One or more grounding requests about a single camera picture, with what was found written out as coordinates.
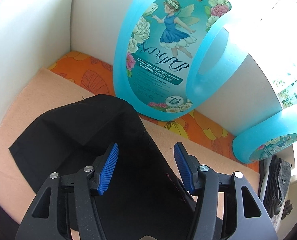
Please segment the black pants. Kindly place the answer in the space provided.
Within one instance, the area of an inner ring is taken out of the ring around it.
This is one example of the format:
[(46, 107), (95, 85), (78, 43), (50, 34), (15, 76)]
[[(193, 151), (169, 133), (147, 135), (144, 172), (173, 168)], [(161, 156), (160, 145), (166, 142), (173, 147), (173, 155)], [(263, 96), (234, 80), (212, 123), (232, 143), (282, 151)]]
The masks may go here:
[(108, 190), (96, 199), (108, 239), (185, 239), (196, 203), (166, 161), (156, 142), (170, 144), (167, 132), (152, 137), (135, 109), (124, 100), (96, 95), (47, 111), (16, 140), (0, 149), (0, 166), (10, 156), (19, 169), (16, 182), (0, 182), (0, 230), (14, 239), (16, 217), (52, 172), (78, 172), (104, 154), (110, 143), (119, 157)]

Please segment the folded dark clothes stack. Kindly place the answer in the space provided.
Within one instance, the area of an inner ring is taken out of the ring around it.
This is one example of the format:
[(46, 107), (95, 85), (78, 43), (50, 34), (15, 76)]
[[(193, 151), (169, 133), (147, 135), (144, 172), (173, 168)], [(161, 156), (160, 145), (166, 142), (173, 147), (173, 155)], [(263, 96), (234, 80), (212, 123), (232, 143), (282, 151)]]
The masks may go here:
[(261, 160), (258, 196), (270, 218), (278, 215), (285, 200), (290, 181), (292, 165), (273, 155)]

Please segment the orange floral bed sheet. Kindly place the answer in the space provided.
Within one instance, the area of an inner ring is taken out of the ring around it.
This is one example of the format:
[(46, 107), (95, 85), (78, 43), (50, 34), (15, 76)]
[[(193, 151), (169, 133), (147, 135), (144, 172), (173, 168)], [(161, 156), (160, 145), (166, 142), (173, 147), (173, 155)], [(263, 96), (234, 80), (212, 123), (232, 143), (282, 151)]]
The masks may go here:
[[(93, 56), (70, 51), (50, 65), (48, 70), (94, 95), (116, 95), (113, 88), (113, 66)], [(172, 121), (159, 121), (142, 114), (139, 116), (217, 154), (237, 161), (232, 151), (235, 136), (197, 110)]]

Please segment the large blue detergent bottle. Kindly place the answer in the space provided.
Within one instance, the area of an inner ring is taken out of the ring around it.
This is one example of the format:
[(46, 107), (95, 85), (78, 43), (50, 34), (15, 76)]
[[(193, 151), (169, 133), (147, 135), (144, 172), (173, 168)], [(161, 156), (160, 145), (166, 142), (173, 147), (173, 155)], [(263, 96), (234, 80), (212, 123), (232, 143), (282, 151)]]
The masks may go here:
[(185, 115), (247, 57), (244, 25), (239, 0), (133, 0), (113, 62), (116, 96), (157, 120)]

